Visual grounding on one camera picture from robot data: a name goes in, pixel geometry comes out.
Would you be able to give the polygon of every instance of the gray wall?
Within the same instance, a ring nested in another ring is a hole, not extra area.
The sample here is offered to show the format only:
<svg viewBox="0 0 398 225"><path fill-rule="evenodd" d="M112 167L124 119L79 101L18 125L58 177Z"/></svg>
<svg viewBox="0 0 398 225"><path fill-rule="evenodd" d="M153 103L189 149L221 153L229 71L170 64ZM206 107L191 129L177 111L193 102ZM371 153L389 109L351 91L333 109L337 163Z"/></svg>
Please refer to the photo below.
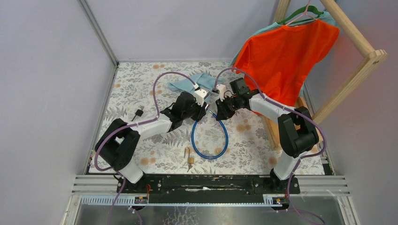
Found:
<svg viewBox="0 0 398 225"><path fill-rule="evenodd" d="M112 72L76 0L0 1L0 224L60 222Z"/></svg>
<svg viewBox="0 0 398 225"><path fill-rule="evenodd" d="M231 60L276 0L89 0L118 60ZM288 13L308 0L293 0ZM319 1L312 5L323 10Z"/></svg>
<svg viewBox="0 0 398 225"><path fill-rule="evenodd" d="M334 167L347 178L361 224L396 224L398 162L398 2L340 0L340 7L376 49L390 57L321 125ZM316 108L361 61L346 35L318 64L307 84Z"/></svg>

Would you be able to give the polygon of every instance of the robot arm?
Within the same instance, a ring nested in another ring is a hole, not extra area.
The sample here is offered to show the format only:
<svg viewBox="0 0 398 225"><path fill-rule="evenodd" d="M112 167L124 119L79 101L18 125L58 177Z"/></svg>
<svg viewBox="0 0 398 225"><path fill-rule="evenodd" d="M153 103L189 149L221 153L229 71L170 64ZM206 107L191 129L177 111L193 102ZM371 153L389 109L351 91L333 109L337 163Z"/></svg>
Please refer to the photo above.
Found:
<svg viewBox="0 0 398 225"><path fill-rule="evenodd" d="M193 94L182 92L172 106L160 112L157 120L139 123L139 126L132 126L116 133L105 143L99 155L115 171L118 171L131 183L136 183L144 175L144 172L132 160L138 141L173 131L180 127L185 119L201 120L208 108L208 104L204 100L208 95L206 90L199 88ZM122 119L115 119L96 144L95 151L106 137L126 125L128 123Z"/></svg>
<svg viewBox="0 0 398 225"><path fill-rule="evenodd" d="M216 120L229 119L235 114L236 110L246 108L278 123L279 138L283 152L277 165L271 170L270 176L274 180L274 188L282 188L287 183L300 157L306 155L319 141L314 125L285 110L285 108L298 111L311 118L308 109L305 107L295 109L269 98L271 101L284 106L284 108L280 108L264 100L257 89L250 90L243 78L232 81L230 85L234 93L231 97L225 96L225 85L218 84L216 86L215 92L219 93L219 99L216 100L218 109Z"/></svg>

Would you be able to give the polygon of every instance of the teal shirt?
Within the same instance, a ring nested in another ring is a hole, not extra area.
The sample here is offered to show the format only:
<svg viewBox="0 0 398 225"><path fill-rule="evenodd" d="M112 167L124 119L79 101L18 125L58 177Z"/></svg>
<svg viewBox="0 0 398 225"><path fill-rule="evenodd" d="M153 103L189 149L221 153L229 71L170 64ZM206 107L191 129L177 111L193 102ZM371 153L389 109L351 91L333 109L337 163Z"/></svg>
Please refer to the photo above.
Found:
<svg viewBox="0 0 398 225"><path fill-rule="evenodd" d="M322 21L324 21L324 22L326 22L326 23L328 23L328 24L330 24L330 25L337 26L336 21L333 19L333 17L330 15L330 13L328 13L328 12L326 12L326 11L323 12L323 14L322 14L321 16L318 17L318 20L322 20ZM295 23L294 25L300 25L300 24L303 24L303 23L308 23L308 21L304 21L304 22L300 22L300 23ZM255 35L259 35L259 34L265 33L265 32L270 31L270 30L275 30L275 29L280 28L280 27L282 27L282 26L283 26L283 25L280 25L280 24L278 24L277 22L274 22L273 24L267 26L266 28L263 28L263 29L261 29L261 30L256 31L256 32L255 32L253 35L251 35L250 37L253 37L253 36L255 36ZM240 50L239 50L239 52L237 52L237 54L236 54L236 55L234 56L234 58L232 59L232 61L231 61L231 63L230 63L230 66L234 65L234 63L235 63L235 61L236 61L237 56L239 55L239 53L240 53Z"/></svg>

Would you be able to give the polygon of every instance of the pink hanger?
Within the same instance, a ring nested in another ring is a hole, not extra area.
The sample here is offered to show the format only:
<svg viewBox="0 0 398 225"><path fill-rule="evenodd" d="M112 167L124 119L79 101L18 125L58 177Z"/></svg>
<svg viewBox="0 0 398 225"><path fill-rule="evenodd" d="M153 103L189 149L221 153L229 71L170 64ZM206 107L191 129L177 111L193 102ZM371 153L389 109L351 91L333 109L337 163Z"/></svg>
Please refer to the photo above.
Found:
<svg viewBox="0 0 398 225"><path fill-rule="evenodd" d="M304 13L301 14L301 15L299 15L296 19L294 19L294 20L288 22L288 23L286 24L286 26L289 26L289 24L291 24L292 22L298 20L300 17L302 17L302 16L304 16L304 15L307 15L308 17L311 17L311 18L313 18L314 20L316 20L315 17L312 17L311 15L308 14L308 7L310 6L310 3L311 3L311 0L308 1L307 7L306 7L306 10L304 11Z"/></svg>

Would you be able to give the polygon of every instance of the orange t-shirt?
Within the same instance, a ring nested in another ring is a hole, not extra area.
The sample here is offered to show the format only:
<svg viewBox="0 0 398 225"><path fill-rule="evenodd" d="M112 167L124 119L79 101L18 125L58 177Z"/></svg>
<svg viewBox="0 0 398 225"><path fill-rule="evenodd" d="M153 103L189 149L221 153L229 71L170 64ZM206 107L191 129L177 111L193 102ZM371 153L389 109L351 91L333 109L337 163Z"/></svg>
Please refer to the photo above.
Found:
<svg viewBox="0 0 398 225"><path fill-rule="evenodd" d="M270 98L294 106L308 73L325 58L339 32L321 20L282 26L247 40L234 67L252 76ZM248 77L245 81L250 89L256 88Z"/></svg>

